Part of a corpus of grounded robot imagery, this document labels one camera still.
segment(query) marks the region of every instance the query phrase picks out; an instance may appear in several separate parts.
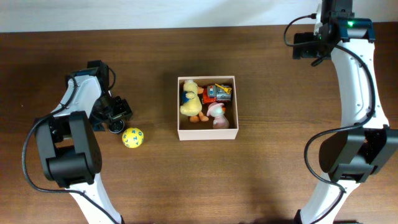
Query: pink plush toy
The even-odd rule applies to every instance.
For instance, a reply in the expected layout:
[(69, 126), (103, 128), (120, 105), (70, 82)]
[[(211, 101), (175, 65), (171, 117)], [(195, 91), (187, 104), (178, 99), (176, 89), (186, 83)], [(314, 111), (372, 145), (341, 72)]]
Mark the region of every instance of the pink plush toy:
[(225, 118), (225, 107), (224, 103), (212, 103), (209, 105), (207, 116), (211, 115), (214, 117), (213, 128), (214, 129), (227, 129), (229, 128), (229, 122)]

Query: wooden table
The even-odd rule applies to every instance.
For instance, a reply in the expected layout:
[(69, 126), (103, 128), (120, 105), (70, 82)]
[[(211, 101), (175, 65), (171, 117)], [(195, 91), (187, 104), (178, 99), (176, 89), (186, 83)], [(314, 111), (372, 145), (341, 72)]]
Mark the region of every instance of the wooden table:
[[(292, 60), (284, 26), (106, 30), (0, 35), (1, 223), (86, 223), (69, 195), (43, 194), (25, 181), (22, 143), (34, 118), (52, 111), (64, 76), (101, 59), (118, 74), (114, 95), (134, 111), (129, 126), (145, 133), (137, 149), (96, 133), (102, 178), (126, 223), (263, 223), (288, 220), (309, 200), (317, 180), (303, 161), (314, 134), (340, 125), (338, 81), (331, 61), (312, 68)], [(289, 34), (311, 31), (294, 26)], [(375, 68), (381, 103), (398, 128), (398, 24), (376, 24)], [(234, 75), (239, 133), (234, 141), (177, 136), (179, 76)], [(310, 161), (318, 168), (317, 141)], [(31, 139), (27, 165), (45, 179)], [(354, 191), (337, 220), (398, 220), (398, 153)]]

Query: yellow ball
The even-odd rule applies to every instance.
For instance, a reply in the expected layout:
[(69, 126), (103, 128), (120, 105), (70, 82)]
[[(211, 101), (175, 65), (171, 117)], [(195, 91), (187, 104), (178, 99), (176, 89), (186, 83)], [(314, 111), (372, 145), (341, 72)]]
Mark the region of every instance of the yellow ball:
[(136, 148), (144, 142), (144, 133), (138, 128), (127, 128), (122, 135), (123, 144), (129, 148)]

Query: plush toy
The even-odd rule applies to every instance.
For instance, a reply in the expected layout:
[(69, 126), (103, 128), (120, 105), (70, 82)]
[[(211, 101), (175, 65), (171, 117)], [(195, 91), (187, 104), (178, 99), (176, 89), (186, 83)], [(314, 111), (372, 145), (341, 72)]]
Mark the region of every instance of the plush toy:
[(224, 103), (212, 103), (209, 105), (207, 116), (211, 115), (214, 117), (213, 128), (214, 129), (227, 129), (229, 128), (229, 122), (225, 118), (225, 107)]
[(183, 86), (181, 114), (190, 116), (189, 121), (196, 123), (199, 121), (208, 121), (201, 112), (201, 103), (198, 94), (203, 93), (203, 88), (199, 87), (193, 80), (186, 80)]

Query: open box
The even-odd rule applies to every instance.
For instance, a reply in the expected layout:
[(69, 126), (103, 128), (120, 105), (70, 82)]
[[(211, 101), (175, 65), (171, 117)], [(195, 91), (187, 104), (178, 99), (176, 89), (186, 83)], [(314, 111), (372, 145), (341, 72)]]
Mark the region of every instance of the open box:
[[(191, 123), (188, 116), (180, 113), (181, 94), (183, 91), (183, 84), (185, 80), (193, 80), (200, 87), (214, 85), (229, 85), (232, 87), (231, 102), (225, 103), (224, 116), (229, 121), (228, 129), (213, 129), (213, 117), (209, 117), (207, 122)], [(178, 136), (180, 141), (185, 140), (215, 140), (215, 139), (235, 139), (238, 130), (238, 107), (236, 103), (236, 87), (234, 76), (215, 76), (215, 77), (179, 77), (178, 78), (178, 96), (177, 96), (177, 121), (178, 121)], [(202, 105), (202, 112), (207, 113), (208, 105)]]

